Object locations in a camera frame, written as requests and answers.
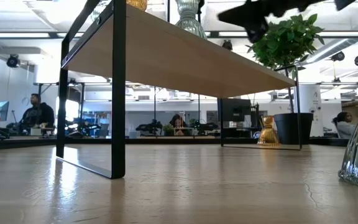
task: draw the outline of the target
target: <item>man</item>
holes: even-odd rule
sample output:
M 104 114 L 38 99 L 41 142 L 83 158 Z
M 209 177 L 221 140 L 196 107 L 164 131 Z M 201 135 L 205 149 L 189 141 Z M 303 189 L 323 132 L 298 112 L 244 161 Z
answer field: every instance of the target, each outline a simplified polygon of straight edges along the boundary
M 22 126 L 31 128 L 39 125 L 45 128 L 52 128 L 55 123 L 55 113 L 53 109 L 46 103 L 41 103 L 41 97 L 36 93 L 31 94 L 30 102 L 32 107 L 24 112 Z

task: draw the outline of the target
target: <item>computer monitor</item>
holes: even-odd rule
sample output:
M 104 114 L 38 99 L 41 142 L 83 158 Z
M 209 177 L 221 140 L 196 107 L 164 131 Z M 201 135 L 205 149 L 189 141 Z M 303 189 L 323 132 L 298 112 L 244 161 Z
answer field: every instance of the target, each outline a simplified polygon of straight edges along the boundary
M 222 99 L 223 121 L 244 122 L 245 115 L 251 115 L 251 101 L 243 99 Z M 218 117 L 220 120 L 221 107 L 218 100 Z
M 0 102 L 0 121 L 7 120 L 8 107 L 9 107 L 8 101 Z

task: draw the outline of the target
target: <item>potted plant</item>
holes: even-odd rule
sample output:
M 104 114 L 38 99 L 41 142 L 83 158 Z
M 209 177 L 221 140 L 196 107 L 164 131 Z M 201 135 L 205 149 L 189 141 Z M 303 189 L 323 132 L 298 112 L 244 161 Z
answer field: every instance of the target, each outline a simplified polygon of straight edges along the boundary
M 162 131 L 164 131 L 164 136 L 173 136 L 175 132 L 171 124 L 166 124 L 162 126 Z
M 281 21 L 279 24 L 269 24 L 269 31 L 263 38 L 253 46 L 248 46 L 249 51 L 254 51 L 254 57 L 258 62 L 276 69 L 294 65 L 305 61 L 309 54 L 317 50 L 313 46 L 315 39 L 322 44 L 324 40 L 318 35 L 322 28 L 314 26 L 317 20 L 317 14 L 303 19 L 302 15 L 291 16 L 287 21 Z M 298 144 L 298 115 L 293 111 L 293 103 L 290 100 L 291 113 L 276 114 L 274 116 L 277 132 L 282 144 Z M 302 143 L 307 144 L 310 136 L 311 123 L 313 121 L 312 113 L 301 113 Z

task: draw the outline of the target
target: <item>white column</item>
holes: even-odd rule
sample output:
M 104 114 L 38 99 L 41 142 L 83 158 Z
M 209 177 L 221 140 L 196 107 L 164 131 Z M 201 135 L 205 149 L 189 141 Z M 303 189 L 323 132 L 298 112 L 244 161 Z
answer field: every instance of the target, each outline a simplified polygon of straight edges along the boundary
M 313 113 L 313 122 L 311 125 L 310 136 L 324 136 L 320 86 L 300 85 L 299 94 L 301 113 Z

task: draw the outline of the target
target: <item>gold vase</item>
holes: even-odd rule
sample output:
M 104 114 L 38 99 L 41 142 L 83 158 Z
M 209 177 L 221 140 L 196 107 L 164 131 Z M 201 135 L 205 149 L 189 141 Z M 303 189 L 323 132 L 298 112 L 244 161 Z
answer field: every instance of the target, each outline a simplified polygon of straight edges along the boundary
M 277 146 L 280 144 L 276 130 L 273 129 L 274 116 L 264 116 L 264 128 L 260 134 L 258 145 Z
M 147 0 L 127 0 L 127 4 L 134 6 L 142 11 L 147 9 Z

